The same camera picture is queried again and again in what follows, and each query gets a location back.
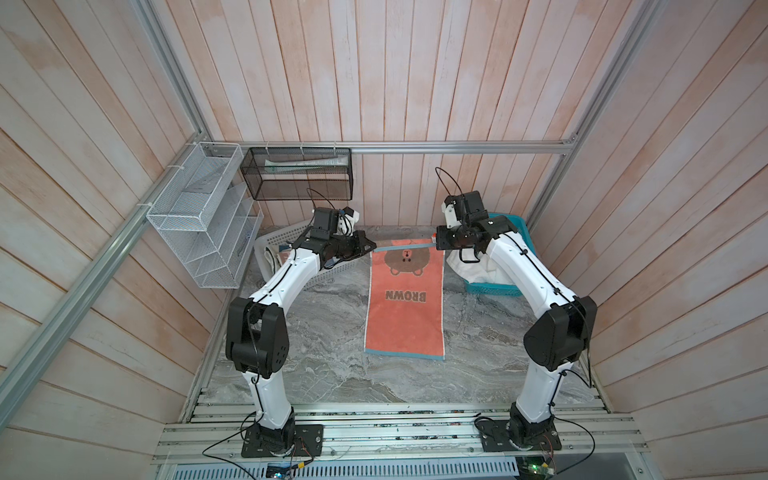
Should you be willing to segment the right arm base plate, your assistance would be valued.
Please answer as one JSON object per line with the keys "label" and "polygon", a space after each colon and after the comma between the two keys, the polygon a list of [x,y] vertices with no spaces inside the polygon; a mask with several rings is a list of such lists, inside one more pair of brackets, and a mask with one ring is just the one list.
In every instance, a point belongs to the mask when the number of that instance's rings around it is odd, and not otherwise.
{"label": "right arm base plate", "polygon": [[495,420],[477,417],[474,427],[480,435],[484,452],[559,451],[562,443],[552,418],[540,423],[528,423],[524,418]]}

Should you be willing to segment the multicolour lettered towel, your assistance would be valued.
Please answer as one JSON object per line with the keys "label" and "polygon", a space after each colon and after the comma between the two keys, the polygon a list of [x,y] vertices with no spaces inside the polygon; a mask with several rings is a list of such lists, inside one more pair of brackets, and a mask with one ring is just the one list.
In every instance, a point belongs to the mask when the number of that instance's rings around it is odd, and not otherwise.
{"label": "multicolour lettered towel", "polygon": [[279,269],[292,254],[293,249],[289,244],[271,246],[271,255],[275,269]]}

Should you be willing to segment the red and white towel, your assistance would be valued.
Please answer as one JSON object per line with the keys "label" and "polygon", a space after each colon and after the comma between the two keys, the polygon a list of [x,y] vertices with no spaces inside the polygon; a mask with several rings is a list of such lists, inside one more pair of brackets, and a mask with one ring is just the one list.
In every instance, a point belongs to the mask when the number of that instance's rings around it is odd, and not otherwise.
{"label": "red and white towel", "polygon": [[370,273],[365,351],[444,359],[444,253],[434,241],[386,241],[372,253]]}

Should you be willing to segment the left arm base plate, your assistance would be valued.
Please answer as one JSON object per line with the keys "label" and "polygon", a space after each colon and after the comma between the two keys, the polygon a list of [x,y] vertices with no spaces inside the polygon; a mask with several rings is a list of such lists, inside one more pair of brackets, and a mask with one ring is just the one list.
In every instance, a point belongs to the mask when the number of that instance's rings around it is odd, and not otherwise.
{"label": "left arm base plate", "polygon": [[241,456],[271,458],[303,455],[314,458],[321,455],[323,437],[322,424],[287,423],[282,429],[268,429],[255,424],[245,431]]}

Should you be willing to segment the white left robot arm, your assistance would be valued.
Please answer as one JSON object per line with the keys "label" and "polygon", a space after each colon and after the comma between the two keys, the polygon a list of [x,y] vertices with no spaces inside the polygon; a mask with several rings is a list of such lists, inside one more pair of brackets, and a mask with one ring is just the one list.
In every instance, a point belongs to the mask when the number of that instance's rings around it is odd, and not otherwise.
{"label": "white left robot arm", "polygon": [[290,348],[286,314],[318,273],[376,248],[355,228],[359,217],[350,207],[316,208],[278,271],[255,293],[229,305],[225,355],[247,382],[256,407],[247,446],[284,455],[295,445],[295,412],[282,375]]}

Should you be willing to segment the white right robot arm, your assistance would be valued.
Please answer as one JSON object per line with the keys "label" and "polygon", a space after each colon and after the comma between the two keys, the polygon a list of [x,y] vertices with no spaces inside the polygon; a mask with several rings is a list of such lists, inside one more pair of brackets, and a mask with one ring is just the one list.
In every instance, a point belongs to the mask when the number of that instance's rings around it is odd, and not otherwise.
{"label": "white right robot arm", "polygon": [[529,449],[554,427],[552,404],[564,374],[590,345],[597,305],[560,282],[505,216],[491,217],[480,193],[445,198],[445,223],[436,230],[439,250],[487,258],[512,280],[537,321],[523,337],[529,357],[522,392],[510,408],[507,431],[513,445]]}

